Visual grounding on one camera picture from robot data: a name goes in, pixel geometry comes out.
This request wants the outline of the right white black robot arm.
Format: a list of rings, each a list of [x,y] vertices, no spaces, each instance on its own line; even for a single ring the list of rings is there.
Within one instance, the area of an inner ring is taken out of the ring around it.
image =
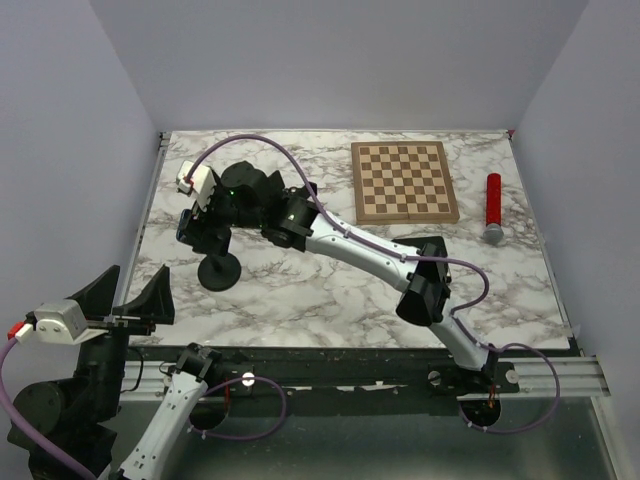
[[[177,238],[199,253],[225,254],[232,228],[257,229],[272,244],[339,260],[389,284],[400,294],[397,315],[428,328],[450,351],[460,379],[480,392],[496,380],[489,350],[452,315],[448,258],[439,244],[415,247],[367,233],[311,201],[310,191],[285,186],[279,172],[266,175],[238,162],[217,175],[186,161],[176,176],[179,192],[195,202],[182,214]]]

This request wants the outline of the blue phone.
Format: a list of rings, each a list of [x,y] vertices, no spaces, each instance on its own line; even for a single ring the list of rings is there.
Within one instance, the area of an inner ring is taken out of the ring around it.
[[[448,252],[442,236],[394,238],[394,243],[414,247],[421,256],[447,257]]]
[[[176,230],[176,240],[179,243],[182,243],[185,245],[192,245],[193,243],[192,220],[193,220],[193,212],[190,209],[185,209],[181,212],[177,230]]]

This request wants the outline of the black round-base clamp stand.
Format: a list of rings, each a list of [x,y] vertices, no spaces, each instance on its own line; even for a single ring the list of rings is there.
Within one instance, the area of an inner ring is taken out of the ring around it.
[[[284,200],[288,200],[291,198],[300,198],[303,201],[307,201],[311,198],[312,195],[316,195],[318,193],[316,183],[311,182],[310,186],[311,189],[308,189],[306,185],[302,185],[299,187],[286,187],[281,191],[281,198]]]

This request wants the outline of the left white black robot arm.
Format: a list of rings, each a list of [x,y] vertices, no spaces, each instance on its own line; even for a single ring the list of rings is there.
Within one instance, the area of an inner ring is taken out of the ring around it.
[[[114,303],[119,273],[113,265],[77,293],[41,304],[8,334],[14,345],[33,339],[80,348],[71,377],[31,384],[3,401],[15,411],[7,440],[28,451],[35,479],[159,478],[196,402],[221,385],[220,353],[189,344],[141,440],[112,468],[117,434],[103,424],[119,411],[129,340],[175,318],[167,266],[121,306]]]

